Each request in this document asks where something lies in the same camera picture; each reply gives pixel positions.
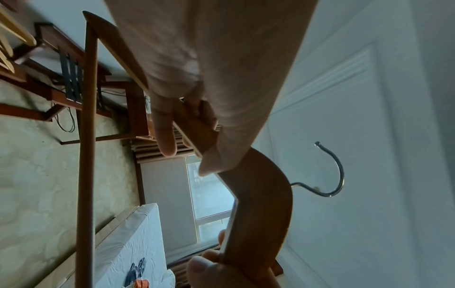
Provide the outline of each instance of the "window pane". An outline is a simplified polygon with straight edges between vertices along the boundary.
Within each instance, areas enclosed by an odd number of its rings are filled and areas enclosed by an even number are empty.
[[[227,228],[228,222],[229,217],[199,225],[199,242],[204,243],[213,239],[217,239],[219,232]]]
[[[215,174],[200,177],[198,174],[199,165],[200,162],[188,164],[194,217],[200,219],[232,210],[234,205],[232,194]]]

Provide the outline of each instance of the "silver hook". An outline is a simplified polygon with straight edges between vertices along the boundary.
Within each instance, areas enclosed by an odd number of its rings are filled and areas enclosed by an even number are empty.
[[[324,151],[327,154],[329,154],[335,160],[335,162],[337,163],[338,170],[340,172],[340,182],[338,183],[337,188],[335,190],[333,190],[332,192],[330,192],[330,193],[323,193],[323,192],[318,191],[318,190],[316,190],[316,189],[314,189],[314,188],[312,188],[312,187],[310,187],[310,186],[308,186],[306,184],[303,184],[301,182],[292,183],[291,184],[291,188],[300,186],[300,187],[303,187],[303,188],[313,192],[314,194],[322,196],[322,197],[335,196],[336,194],[340,193],[341,189],[343,189],[343,186],[345,185],[345,170],[343,169],[343,165],[341,164],[340,159],[338,159],[338,157],[332,151],[330,151],[329,149],[327,149],[324,146],[322,146],[321,142],[318,141],[318,142],[314,143],[314,145],[316,147],[318,147],[319,149],[321,149],[322,151]]]

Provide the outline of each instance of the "bed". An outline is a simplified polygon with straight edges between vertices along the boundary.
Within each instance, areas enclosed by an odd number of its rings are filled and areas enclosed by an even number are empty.
[[[166,269],[163,237],[157,204],[124,210],[95,235],[94,286],[123,287],[132,263],[145,258],[142,278],[151,288],[171,288],[175,277]],[[68,258],[36,288],[72,288],[75,254]]]

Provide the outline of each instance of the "window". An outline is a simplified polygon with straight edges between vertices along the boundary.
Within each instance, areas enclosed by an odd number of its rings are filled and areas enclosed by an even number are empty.
[[[226,229],[234,205],[234,197],[215,174],[200,177],[201,159],[195,155],[186,159],[188,179],[198,242],[214,240]]]

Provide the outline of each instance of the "person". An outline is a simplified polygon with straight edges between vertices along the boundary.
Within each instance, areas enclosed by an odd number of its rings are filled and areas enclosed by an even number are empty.
[[[199,175],[205,176],[234,168],[249,150],[318,1],[105,2],[147,77],[161,153],[176,153],[173,109],[179,99],[211,128],[220,124],[216,145],[202,155]],[[236,268],[219,264],[213,252],[190,261],[188,276],[195,288],[276,287],[272,280],[251,283]]]

